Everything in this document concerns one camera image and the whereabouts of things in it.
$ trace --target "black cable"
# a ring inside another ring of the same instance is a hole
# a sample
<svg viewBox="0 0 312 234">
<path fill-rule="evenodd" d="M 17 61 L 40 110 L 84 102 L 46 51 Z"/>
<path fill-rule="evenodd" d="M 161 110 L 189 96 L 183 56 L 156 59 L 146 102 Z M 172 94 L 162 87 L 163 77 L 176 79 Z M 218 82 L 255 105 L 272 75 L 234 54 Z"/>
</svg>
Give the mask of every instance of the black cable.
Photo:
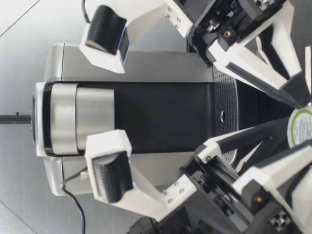
<svg viewBox="0 0 312 234">
<path fill-rule="evenodd" d="M 80 213 L 80 216 L 81 216 L 81 221 L 82 221 L 82 234 L 85 234 L 86 233 L 86 217 L 84 215 L 84 211 L 83 211 L 83 208 L 81 207 L 81 205 L 79 204 L 78 200 L 76 199 L 76 197 L 70 193 L 67 189 L 66 189 L 66 183 L 72 179 L 75 179 L 77 178 L 78 176 L 80 176 L 80 174 L 82 172 L 85 172 L 87 171 L 88 168 L 85 167 L 83 168 L 81 171 L 77 172 L 76 174 L 68 177 L 67 179 L 65 179 L 62 183 L 61 183 L 61 188 L 62 190 L 64 191 L 65 194 L 67 194 L 68 196 L 70 196 L 70 198 L 72 199 L 72 201 L 74 202 L 74 204 L 77 206 L 78 210 L 79 210 L 79 213 Z"/>
<path fill-rule="evenodd" d="M 82 8 L 82 12 L 83 12 L 84 19 L 86 20 L 87 23 L 90 23 L 90 20 L 89 20 L 89 17 L 88 17 L 88 13 L 87 13 L 87 11 L 86 11 L 85 2 L 86 2 L 86 0 L 82 0 L 82 2 L 81 2 L 81 8 Z"/>
</svg>

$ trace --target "screw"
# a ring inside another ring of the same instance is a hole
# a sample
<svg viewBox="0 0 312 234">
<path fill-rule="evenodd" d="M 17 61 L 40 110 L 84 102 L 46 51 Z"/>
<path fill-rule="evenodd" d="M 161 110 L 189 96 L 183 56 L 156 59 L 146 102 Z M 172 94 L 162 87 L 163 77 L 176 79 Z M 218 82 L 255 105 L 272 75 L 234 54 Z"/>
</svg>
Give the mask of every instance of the screw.
<svg viewBox="0 0 312 234">
<path fill-rule="evenodd" d="M 231 35 L 232 35 L 232 33 L 231 33 L 230 31 L 225 31 L 225 32 L 224 32 L 224 36 L 225 36 L 226 38 L 229 38 Z"/>
<path fill-rule="evenodd" d="M 262 201 L 262 198 L 260 196 L 255 196 L 254 198 L 254 201 L 260 203 Z"/>
</svg>

